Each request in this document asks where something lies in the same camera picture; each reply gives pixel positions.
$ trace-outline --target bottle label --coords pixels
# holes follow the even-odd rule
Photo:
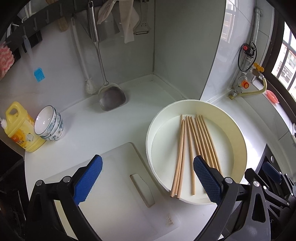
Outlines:
[[[34,125],[34,119],[28,114],[24,123],[13,134],[11,139],[22,148],[27,149],[39,138],[39,136],[35,134]]]

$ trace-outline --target white bowl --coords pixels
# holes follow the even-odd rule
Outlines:
[[[57,128],[59,127],[60,123],[61,123],[61,115],[60,115],[60,113],[57,112],[57,119],[56,119],[56,122],[55,122],[51,132],[47,136],[41,136],[41,138],[46,140],[49,137],[51,137],[57,131]]]
[[[63,122],[63,119],[60,118],[60,123],[56,131],[48,138],[43,138],[43,139],[47,141],[57,141],[61,139],[61,137],[63,136],[63,133],[64,133],[64,122]]]
[[[39,136],[47,136],[53,129],[57,119],[57,112],[54,107],[48,105],[44,107],[38,114],[34,130]]]
[[[146,153],[152,173],[158,182],[170,191],[177,163],[180,136],[180,115],[203,115],[213,139],[224,177],[239,183],[246,170],[247,148],[243,135],[235,121],[220,108],[198,100],[182,100],[162,109],[152,120],[147,137]],[[180,200],[191,204],[211,204],[198,177],[195,175],[195,191],[191,194],[191,165],[188,141],[186,141],[184,177]]]

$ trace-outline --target metal spatula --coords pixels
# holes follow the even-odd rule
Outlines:
[[[92,1],[89,2],[87,13],[88,13],[88,22],[89,22],[91,39],[96,47],[96,52],[98,55],[100,68],[101,68],[101,72],[104,79],[104,84],[99,90],[99,102],[100,102],[101,108],[104,111],[109,111],[123,105],[126,101],[126,96],[118,84],[110,83],[106,80],[105,71],[104,71],[100,49],[99,49],[100,38],[99,38],[99,33],[96,25],[94,5]]]

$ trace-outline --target wooden chopstick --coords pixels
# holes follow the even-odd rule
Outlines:
[[[197,138],[195,136],[195,132],[194,132],[193,125],[192,125],[192,122],[191,122],[190,117],[188,117],[188,122],[189,122],[189,129],[191,129],[191,133],[193,135],[193,141],[194,141],[194,144],[195,144],[195,150],[196,150],[197,155],[199,156],[200,155],[200,148],[199,148],[200,145],[198,145]]]
[[[182,132],[182,121],[183,121],[183,115],[181,115],[181,120],[180,120],[180,137],[181,137],[181,132]],[[182,157],[182,148],[180,149],[179,148],[179,153],[180,153],[180,158]],[[177,176],[177,183],[176,183],[176,187],[175,187],[175,194],[177,194],[178,192],[178,187],[179,187],[179,180],[180,180],[180,168],[181,168],[181,162],[180,162],[180,166],[179,166],[179,169],[178,169],[178,176]]]
[[[185,165],[185,149],[186,149],[186,133],[187,133],[187,125],[184,120],[184,133],[183,133],[183,148],[182,148],[182,160],[181,160],[181,170],[180,170],[180,180],[177,192],[177,198],[179,199],[181,196],[182,182],[183,182],[183,174],[184,174],[184,165]]]
[[[181,157],[182,157],[182,149],[183,149],[183,138],[184,138],[184,120],[182,120],[182,124],[181,124],[181,134],[180,134],[180,143],[179,143],[179,154],[178,154],[178,158],[177,158],[177,165],[176,165],[174,180],[173,180],[173,183],[172,183],[172,189],[170,191],[170,197],[174,197],[175,189],[176,189],[176,184],[177,184],[177,179],[178,179],[178,175],[180,173]]]
[[[190,116],[190,123],[191,123],[191,126],[193,127],[193,133],[195,135],[195,139],[197,140],[197,146],[196,146],[196,151],[197,151],[197,154],[198,155],[201,155],[203,157],[203,152],[202,152],[202,148],[201,148],[201,143],[200,143],[200,138],[198,137],[198,132],[197,132],[197,129],[195,128],[195,125],[193,123],[193,119],[192,117]]]
[[[192,143],[191,143],[191,131],[189,128],[189,117],[186,116],[186,123],[187,123],[187,131],[188,131],[188,141],[189,141],[189,151],[190,151],[190,168],[191,168],[191,192],[192,195],[195,195],[195,173],[193,170],[193,147],[192,147]]]
[[[214,157],[215,164],[217,166],[218,171],[222,175],[222,170],[221,170],[220,162],[219,162],[219,159],[218,159],[218,155],[217,155],[215,146],[213,144],[212,137],[211,137],[210,132],[209,132],[209,130],[207,128],[207,125],[205,123],[204,117],[202,115],[200,116],[200,119],[202,120],[202,123],[203,123],[203,125],[205,127],[205,130],[206,130],[206,133],[207,133],[207,137],[208,137],[208,140],[209,140],[209,143],[210,143],[210,150],[211,150],[212,156]]]
[[[208,159],[208,162],[209,162],[209,166],[210,167],[215,167],[214,165],[214,161],[213,161],[213,158],[212,158],[212,155],[211,155],[211,152],[210,152],[210,147],[209,147],[209,143],[207,141],[207,138],[206,138],[206,131],[202,125],[202,121],[200,120],[199,116],[195,116],[195,119],[197,120],[198,122],[198,125],[200,126],[200,131],[201,131],[201,134],[202,134],[202,139],[203,139],[203,142],[204,142],[204,145],[205,145],[205,149],[206,149],[206,158]]]
[[[196,124],[196,127],[197,127],[197,132],[198,132],[198,138],[199,138],[199,140],[200,140],[200,144],[201,144],[201,149],[202,149],[202,158],[206,161],[206,163],[208,164],[208,165],[210,165],[209,164],[209,160],[208,160],[208,157],[207,157],[207,150],[206,150],[206,148],[205,148],[205,144],[204,144],[204,140],[203,140],[203,137],[202,137],[202,133],[201,133],[201,127],[200,127],[200,125],[199,125],[199,123],[198,123],[198,121],[197,121],[197,118],[196,118],[196,116],[195,116],[195,124]]]

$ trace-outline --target yellow bottle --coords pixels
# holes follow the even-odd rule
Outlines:
[[[8,137],[26,151],[33,152],[45,143],[34,131],[35,121],[19,102],[13,102],[5,114],[6,120],[2,119],[1,126]]]

